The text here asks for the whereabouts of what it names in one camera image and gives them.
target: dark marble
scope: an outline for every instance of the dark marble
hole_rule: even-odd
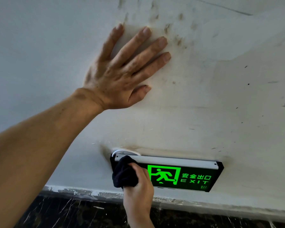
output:
[[[285,228],[285,223],[196,214],[152,208],[155,227],[200,228]],[[80,199],[38,196],[15,228],[125,228],[129,227],[121,204],[90,202]]]

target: green exit sign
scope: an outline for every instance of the green exit sign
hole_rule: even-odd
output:
[[[124,154],[111,160],[114,169]],[[153,186],[209,192],[224,169],[221,162],[129,155],[146,168]]]

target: plaster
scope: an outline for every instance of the plaster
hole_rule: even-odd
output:
[[[169,40],[144,101],[97,116],[48,186],[122,193],[106,155],[124,147],[225,165],[210,193],[155,197],[285,211],[285,0],[202,1],[0,0],[0,131],[80,87],[117,23],[116,50],[144,25]]]

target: black cloth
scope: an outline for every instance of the black cloth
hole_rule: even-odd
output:
[[[134,187],[137,185],[138,178],[135,170],[128,165],[131,162],[138,164],[137,161],[126,155],[122,157],[116,165],[112,174],[113,184],[116,188],[121,187],[123,189],[124,186]]]

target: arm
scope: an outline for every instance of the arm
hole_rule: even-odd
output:
[[[146,85],[136,88],[137,85],[169,61],[170,54],[163,53],[142,68],[167,45],[165,38],[159,38],[126,63],[150,37],[148,28],[142,29],[111,59],[123,32],[121,24],[112,30],[90,67],[83,88],[0,133],[0,228],[15,225],[70,144],[93,118],[106,109],[126,108],[142,100],[151,88]]]
[[[129,165],[135,170],[138,184],[135,187],[124,187],[124,207],[131,228],[154,228],[150,219],[150,210],[154,187],[146,169],[135,163]]]

